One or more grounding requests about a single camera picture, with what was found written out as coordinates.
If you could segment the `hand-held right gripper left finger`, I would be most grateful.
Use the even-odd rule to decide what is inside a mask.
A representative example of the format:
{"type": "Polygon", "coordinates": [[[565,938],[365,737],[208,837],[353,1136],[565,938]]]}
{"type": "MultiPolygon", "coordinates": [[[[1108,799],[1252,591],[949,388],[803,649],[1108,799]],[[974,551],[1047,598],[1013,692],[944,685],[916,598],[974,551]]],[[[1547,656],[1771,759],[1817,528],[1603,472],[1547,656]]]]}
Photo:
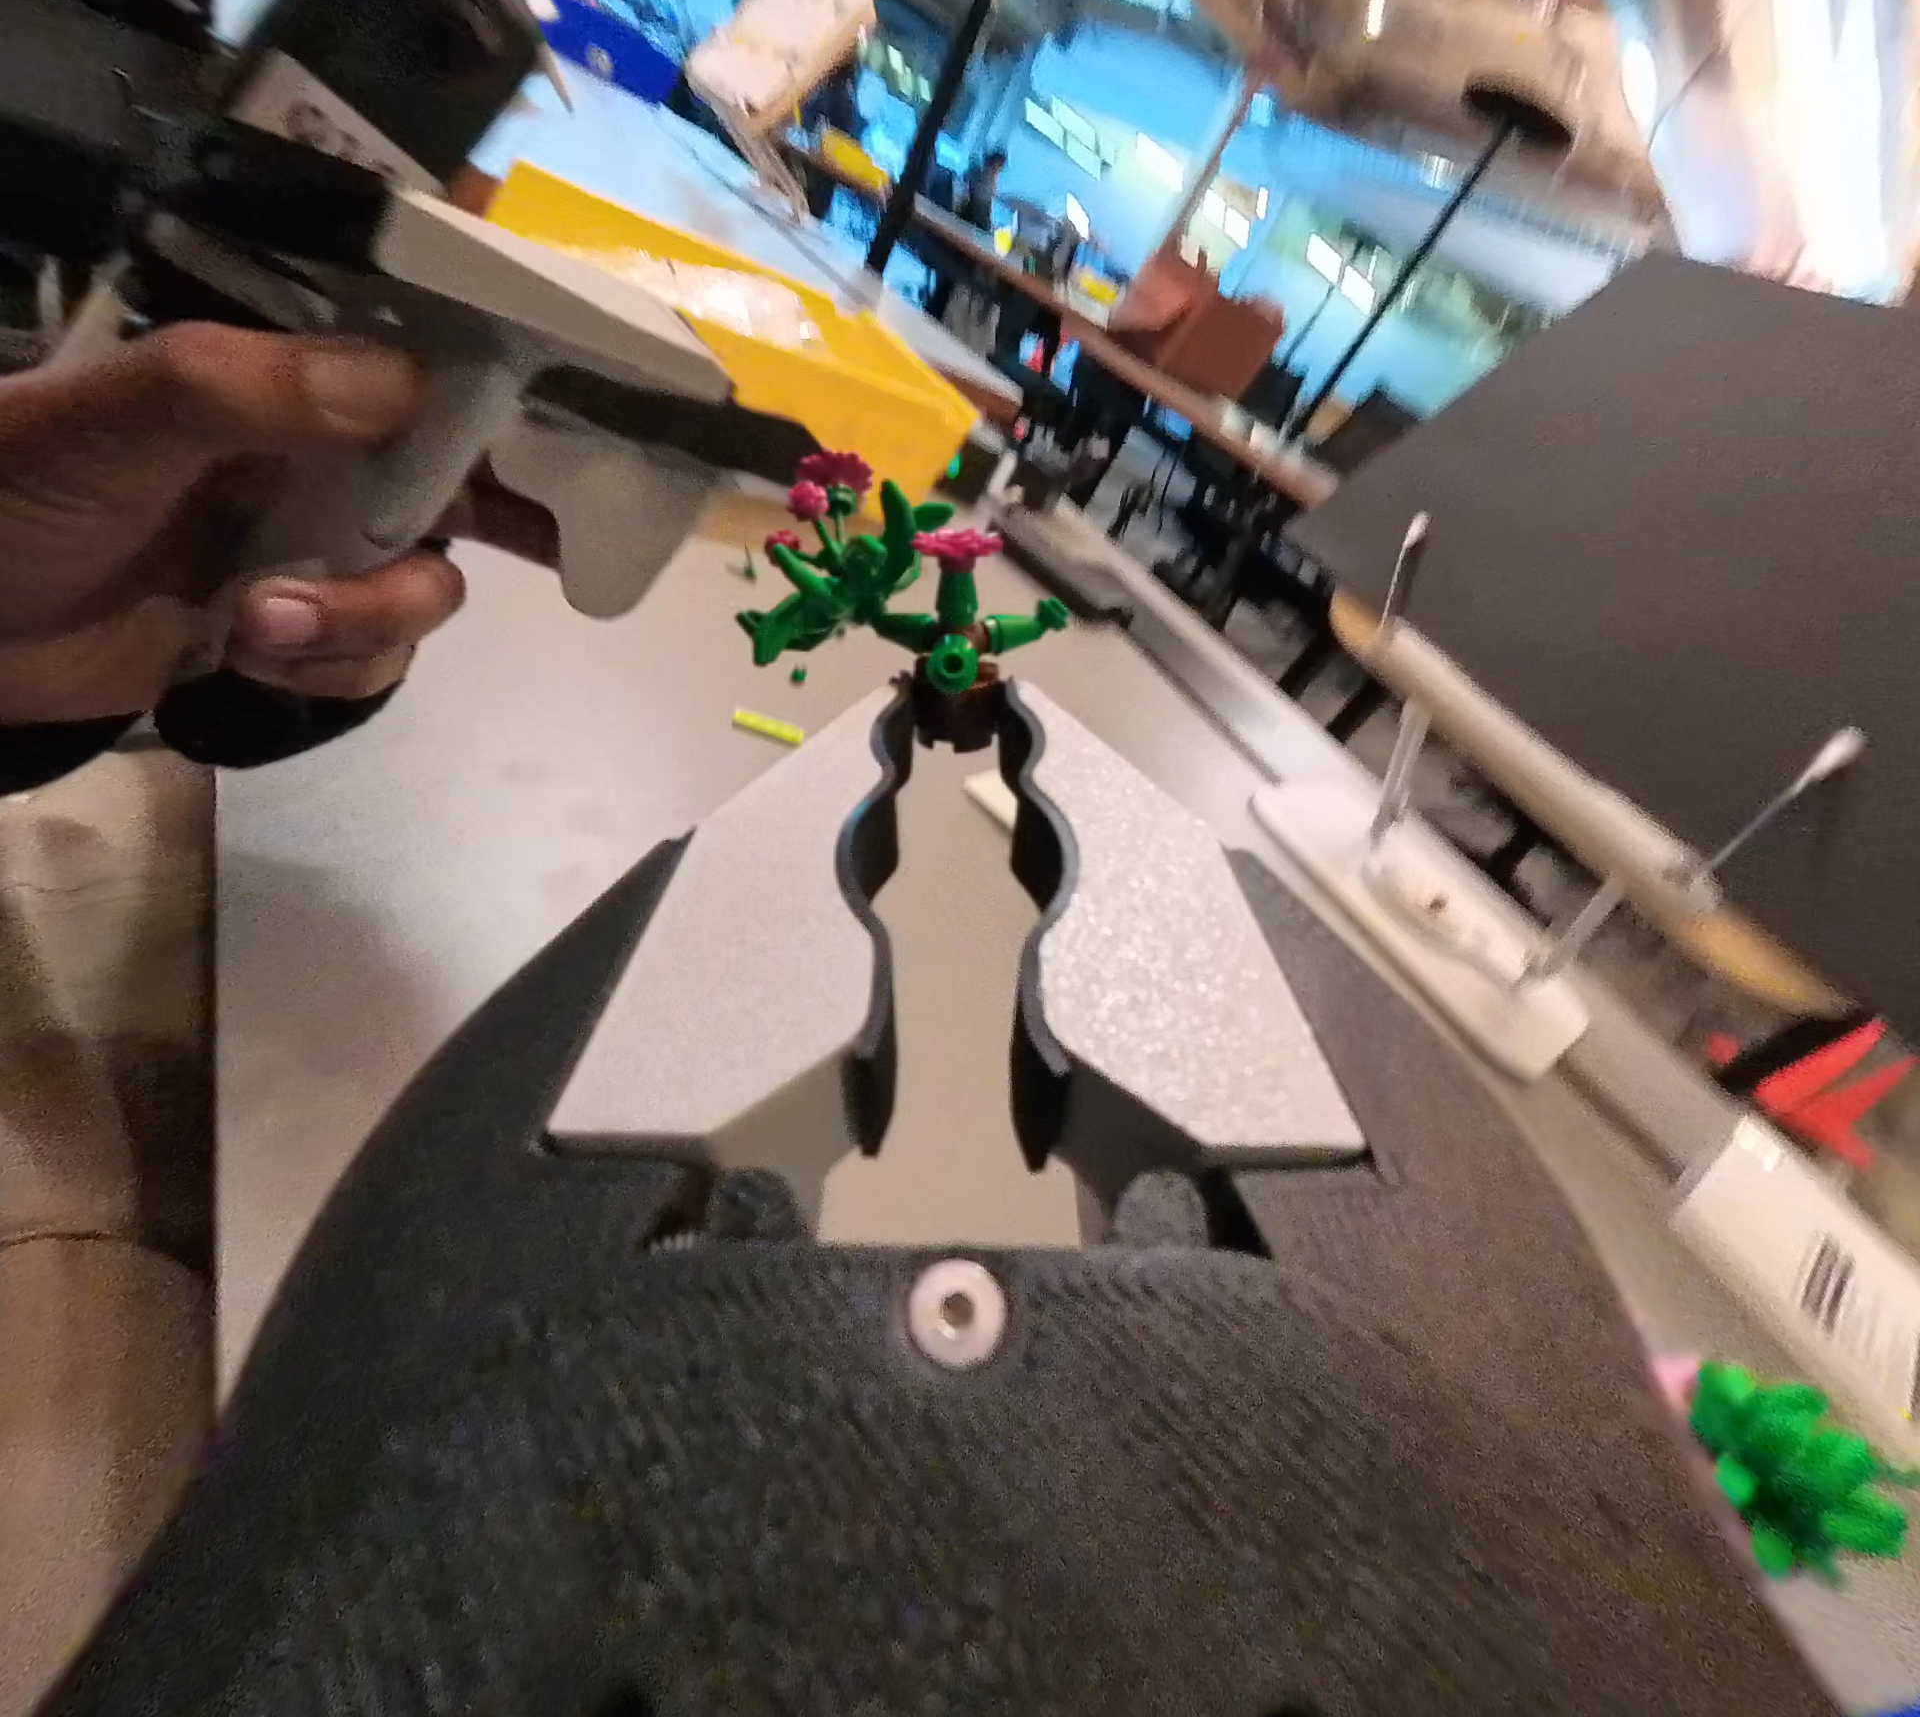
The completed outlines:
{"type": "Polygon", "coordinates": [[[684,840],[546,1118],[565,1150],[703,1177],[761,1170],[821,1203],[894,1115],[904,682],[878,686],[684,840]]]}

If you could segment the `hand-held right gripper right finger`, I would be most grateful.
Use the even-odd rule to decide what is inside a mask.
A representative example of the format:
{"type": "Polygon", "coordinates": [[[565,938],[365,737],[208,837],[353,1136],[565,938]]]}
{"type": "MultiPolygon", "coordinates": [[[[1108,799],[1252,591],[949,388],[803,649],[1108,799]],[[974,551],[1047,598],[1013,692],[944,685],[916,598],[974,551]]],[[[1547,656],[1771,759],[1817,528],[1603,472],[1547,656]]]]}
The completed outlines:
{"type": "Polygon", "coordinates": [[[1213,828],[1037,685],[1007,688],[1021,946],[1013,1122],[1031,1170],[1351,1167],[1367,1134],[1213,828]]]}

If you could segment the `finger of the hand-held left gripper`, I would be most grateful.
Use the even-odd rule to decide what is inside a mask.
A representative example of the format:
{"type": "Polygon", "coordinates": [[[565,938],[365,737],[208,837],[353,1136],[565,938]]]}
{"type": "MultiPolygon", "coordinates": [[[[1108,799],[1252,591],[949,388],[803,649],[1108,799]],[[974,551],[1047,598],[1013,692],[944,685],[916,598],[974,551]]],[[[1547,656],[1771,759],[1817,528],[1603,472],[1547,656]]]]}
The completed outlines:
{"type": "Polygon", "coordinates": [[[372,274],[421,361],[477,354],[532,415],[723,470],[790,480],[821,442],[747,405],[683,313],[610,271],[391,186],[372,274]]]}
{"type": "Polygon", "coordinates": [[[468,539],[551,573],[592,621],[638,607],[720,480],[709,406],[468,408],[468,539]]]}

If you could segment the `green leafy toy brick plant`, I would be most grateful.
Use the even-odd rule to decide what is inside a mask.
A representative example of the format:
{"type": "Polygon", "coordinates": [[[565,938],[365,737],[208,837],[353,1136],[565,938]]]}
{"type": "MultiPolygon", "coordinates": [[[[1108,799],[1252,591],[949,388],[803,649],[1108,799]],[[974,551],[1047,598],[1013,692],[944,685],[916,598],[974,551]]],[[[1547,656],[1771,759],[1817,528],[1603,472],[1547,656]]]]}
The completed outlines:
{"type": "Polygon", "coordinates": [[[751,640],[755,666],[815,653],[850,628],[916,656],[931,655],[944,627],[932,612],[894,610],[892,603],[926,560],[918,540],[944,530],[955,506],[910,501],[899,483],[876,480],[852,452],[804,456],[785,506],[812,543],[795,528],[764,539],[762,552],[787,579],[787,596],[734,618],[751,640]]]}

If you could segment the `toy brick cactus pink flower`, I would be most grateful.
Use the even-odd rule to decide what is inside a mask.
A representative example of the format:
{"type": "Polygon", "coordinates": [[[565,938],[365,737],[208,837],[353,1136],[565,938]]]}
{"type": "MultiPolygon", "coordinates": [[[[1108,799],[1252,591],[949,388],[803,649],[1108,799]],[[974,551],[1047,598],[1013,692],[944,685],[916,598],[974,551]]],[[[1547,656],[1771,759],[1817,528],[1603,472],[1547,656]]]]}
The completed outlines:
{"type": "Polygon", "coordinates": [[[924,747],[955,753],[991,749],[998,737],[1005,680],[1000,660],[1069,628],[1066,601],[1043,598],[1027,612],[987,612],[978,571],[1002,551],[1002,536],[943,526],[913,536],[910,552],[932,565],[932,610],[880,609],[868,624],[910,655],[908,698],[924,747]]]}

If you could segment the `person's left forearm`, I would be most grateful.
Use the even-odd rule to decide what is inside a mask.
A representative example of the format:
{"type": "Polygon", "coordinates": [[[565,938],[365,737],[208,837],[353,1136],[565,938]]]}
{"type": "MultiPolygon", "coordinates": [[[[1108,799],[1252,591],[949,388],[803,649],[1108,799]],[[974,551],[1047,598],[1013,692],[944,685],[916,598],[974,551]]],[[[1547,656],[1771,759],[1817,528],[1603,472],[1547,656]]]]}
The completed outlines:
{"type": "Polygon", "coordinates": [[[306,697],[236,670],[167,690],[141,713],[2,726],[2,794],[32,793],[113,751],[141,718],[162,749],[205,769],[250,770],[330,744],[370,723],[401,682],[370,697],[306,697]]]}

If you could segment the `person's left hand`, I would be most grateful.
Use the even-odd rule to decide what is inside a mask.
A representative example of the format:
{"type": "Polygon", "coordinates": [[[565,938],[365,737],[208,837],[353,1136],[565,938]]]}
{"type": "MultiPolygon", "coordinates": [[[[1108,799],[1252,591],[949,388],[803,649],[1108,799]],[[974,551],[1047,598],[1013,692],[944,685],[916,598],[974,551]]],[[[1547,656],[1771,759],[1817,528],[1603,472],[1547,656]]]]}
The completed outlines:
{"type": "Polygon", "coordinates": [[[391,349],[205,323],[4,378],[2,720],[147,710],[223,596],[225,666],[299,697],[393,690],[465,603],[445,552],[248,584],[236,560],[296,460],[402,435],[422,400],[391,349]]]}

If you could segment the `clear plastic bag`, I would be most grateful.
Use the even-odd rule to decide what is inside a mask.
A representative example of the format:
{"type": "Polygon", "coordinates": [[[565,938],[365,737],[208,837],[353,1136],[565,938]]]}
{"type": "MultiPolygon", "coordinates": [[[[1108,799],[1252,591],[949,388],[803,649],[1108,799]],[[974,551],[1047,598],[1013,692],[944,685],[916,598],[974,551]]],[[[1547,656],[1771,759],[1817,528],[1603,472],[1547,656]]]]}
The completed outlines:
{"type": "Polygon", "coordinates": [[[657,259],[645,281],[676,313],[732,337],[787,351],[826,345],[826,332],[801,290],[755,272],[683,259],[657,259]]]}

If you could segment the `blue plastic bin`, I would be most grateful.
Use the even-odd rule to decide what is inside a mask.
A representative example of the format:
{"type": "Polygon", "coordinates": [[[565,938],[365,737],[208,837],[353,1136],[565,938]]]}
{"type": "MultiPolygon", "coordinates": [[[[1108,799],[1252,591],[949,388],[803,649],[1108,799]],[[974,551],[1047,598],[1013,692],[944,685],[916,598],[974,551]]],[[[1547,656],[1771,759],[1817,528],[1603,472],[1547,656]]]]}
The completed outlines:
{"type": "Polygon", "coordinates": [[[645,103],[667,105],[683,63],[616,0],[527,0],[546,50],[645,103]]]}

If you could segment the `yellow plastic bin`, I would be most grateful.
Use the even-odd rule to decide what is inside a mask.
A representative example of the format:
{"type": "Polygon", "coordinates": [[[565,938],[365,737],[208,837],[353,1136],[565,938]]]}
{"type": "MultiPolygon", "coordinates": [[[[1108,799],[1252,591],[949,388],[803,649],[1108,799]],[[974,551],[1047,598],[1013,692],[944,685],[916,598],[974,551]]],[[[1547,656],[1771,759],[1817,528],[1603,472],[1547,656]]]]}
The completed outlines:
{"type": "Polygon", "coordinates": [[[600,195],[520,161],[497,186],[488,221],[536,245],[599,266],[631,287],[646,285],[651,263],[683,259],[751,269],[798,290],[826,332],[826,345],[785,351],[689,319],[732,378],[743,408],[803,426],[824,450],[862,456],[876,479],[913,499],[950,488],[950,468],[977,426],[977,406],[882,319],[821,285],[743,255],[723,238],[629,211],[600,195]]]}

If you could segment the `white monitor stand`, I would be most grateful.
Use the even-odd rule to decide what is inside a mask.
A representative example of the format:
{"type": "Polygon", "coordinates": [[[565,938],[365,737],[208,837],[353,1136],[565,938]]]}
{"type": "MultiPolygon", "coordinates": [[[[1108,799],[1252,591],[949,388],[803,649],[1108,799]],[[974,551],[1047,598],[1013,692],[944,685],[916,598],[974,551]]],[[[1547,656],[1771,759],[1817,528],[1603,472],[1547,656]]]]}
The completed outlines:
{"type": "Polygon", "coordinates": [[[1261,828],[1445,1023],[1515,1081],[1547,1079],[1589,1033],[1590,1008],[1573,966],[1625,905],[1764,1007],[1836,1015],[1844,1007],[1836,988],[1740,919],[1720,878],[1794,804],[1859,765],[1867,734],[1836,729],[1728,840],[1701,852],[1563,756],[1406,622],[1429,528],[1425,511],[1408,520],[1378,612],[1332,601],[1338,643],[1402,698],[1382,782],[1266,787],[1252,799],[1261,828]],[[1529,920],[1414,815],[1414,773],[1432,730],[1597,873],[1597,891],[1573,917],[1548,927],[1529,920]]]}

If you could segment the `long wooden table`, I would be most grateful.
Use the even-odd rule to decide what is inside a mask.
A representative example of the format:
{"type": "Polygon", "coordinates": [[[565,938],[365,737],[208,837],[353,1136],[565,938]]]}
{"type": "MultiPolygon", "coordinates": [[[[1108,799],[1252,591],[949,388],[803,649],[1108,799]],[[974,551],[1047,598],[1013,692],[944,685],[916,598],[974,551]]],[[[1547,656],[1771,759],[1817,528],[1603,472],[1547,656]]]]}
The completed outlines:
{"type": "Polygon", "coordinates": [[[1280,442],[1256,445],[1242,435],[1240,411],[1231,400],[1207,396],[1125,349],[1092,315],[1079,311],[1066,292],[1025,271],[1017,260],[998,255],[987,237],[959,216],[921,197],[913,200],[908,216],[913,224],[947,242],[989,278],[1023,292],[1045,311],[1057,313],[1069,338],[1079,340],[1092,361],[1130,388],[1141,390],[1151,402],[1184,418],[1195,440],[1252,475],[1268,491],[1306,509],[1325,505],[1338,491],[1341,479],[1332,468],[1300,448],[1289,448],[1280,442]]]}

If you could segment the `brown leather bag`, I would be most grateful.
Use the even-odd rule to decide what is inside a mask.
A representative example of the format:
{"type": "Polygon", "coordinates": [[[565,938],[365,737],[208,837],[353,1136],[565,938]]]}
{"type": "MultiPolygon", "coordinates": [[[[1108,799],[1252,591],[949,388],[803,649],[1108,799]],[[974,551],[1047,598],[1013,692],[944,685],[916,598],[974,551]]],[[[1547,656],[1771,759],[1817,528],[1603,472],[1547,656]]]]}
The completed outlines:
{"type": "Polygon", "coordinates": [[[1118,295],[1106,337],[1177,385],[1239,402],[1284,338],[1284,308],[1228,297],[1205,259],[1158,251],[1118,295]]]}

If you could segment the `red object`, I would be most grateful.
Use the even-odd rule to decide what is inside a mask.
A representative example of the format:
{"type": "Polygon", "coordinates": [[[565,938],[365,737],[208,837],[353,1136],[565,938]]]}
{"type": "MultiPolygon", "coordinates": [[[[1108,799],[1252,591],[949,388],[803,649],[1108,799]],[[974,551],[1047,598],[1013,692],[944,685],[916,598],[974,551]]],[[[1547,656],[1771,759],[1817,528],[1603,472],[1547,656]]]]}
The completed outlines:
{"type": "Polygon", "coordinates": [[[1865,1010],[1796,1018],[1753,1040],[1717,1031],[1702,1057],[1722,1092],[1848,1177],[1877,1169],[1884,1107],[1916,1097],[1916,1050],[1865,1010]]]}

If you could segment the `person's beige trousers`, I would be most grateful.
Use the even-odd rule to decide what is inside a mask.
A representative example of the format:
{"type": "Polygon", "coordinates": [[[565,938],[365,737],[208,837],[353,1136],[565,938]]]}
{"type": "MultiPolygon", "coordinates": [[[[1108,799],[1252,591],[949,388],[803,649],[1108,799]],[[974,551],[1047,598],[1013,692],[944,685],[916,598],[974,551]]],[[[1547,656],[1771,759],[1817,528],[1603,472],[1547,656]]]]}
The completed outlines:
{"type": "Polygon", "coordinates": [[[32,1713],[215,1415],[213,776],[4,799],[2,1708],[32,1713]]]}

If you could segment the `white barcode box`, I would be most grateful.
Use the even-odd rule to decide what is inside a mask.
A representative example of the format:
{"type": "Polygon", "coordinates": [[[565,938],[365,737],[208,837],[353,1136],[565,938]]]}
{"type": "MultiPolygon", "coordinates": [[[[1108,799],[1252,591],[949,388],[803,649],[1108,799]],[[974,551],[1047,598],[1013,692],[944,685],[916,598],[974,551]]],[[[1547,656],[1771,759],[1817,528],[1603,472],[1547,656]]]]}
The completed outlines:
{"type": "Polygon", "coordinates": [[[1785,1136],[1739,1116],[1671,1224],[1861,1415],[1916,1433],[1916,1265],[1785,1136]]]}

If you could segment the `pink toy pot with plant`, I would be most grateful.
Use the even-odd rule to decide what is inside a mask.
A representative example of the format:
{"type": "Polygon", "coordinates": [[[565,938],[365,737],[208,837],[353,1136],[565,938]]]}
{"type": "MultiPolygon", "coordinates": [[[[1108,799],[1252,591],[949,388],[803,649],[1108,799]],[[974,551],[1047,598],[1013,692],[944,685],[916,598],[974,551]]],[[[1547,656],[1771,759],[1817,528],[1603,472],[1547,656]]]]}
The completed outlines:
{"type": "Polygon", "coordinates": [[[1648,1375],[1762,1578],[1836,1589],[1912,1555],[1916,1471],[1847,1427],[1825,1389],[1698,1355],[1657,1355],[1648,1375]]]}

